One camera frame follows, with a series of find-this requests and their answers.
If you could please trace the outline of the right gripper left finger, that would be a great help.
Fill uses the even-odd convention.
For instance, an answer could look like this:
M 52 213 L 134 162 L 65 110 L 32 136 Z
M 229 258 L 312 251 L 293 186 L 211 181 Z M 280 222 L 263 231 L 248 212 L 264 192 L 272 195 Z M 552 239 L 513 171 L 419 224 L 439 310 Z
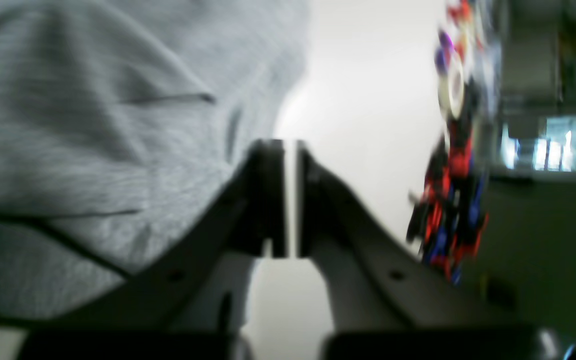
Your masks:
M 240 336 L 258 258 L 286 257 L 285 150 L 254 142 L 186 237 L 120 287 L 29 333 L 20 360 L 251 360 Z

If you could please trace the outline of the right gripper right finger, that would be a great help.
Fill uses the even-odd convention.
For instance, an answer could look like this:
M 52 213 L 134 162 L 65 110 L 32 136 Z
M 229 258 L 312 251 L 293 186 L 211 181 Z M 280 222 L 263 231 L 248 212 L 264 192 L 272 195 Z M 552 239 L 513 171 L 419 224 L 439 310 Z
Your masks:
M 557 333 L 450 285 L 375 221 L 297 142 L 299 255 L 322 275 L 333 318 L 323 360 L 560 360 Z

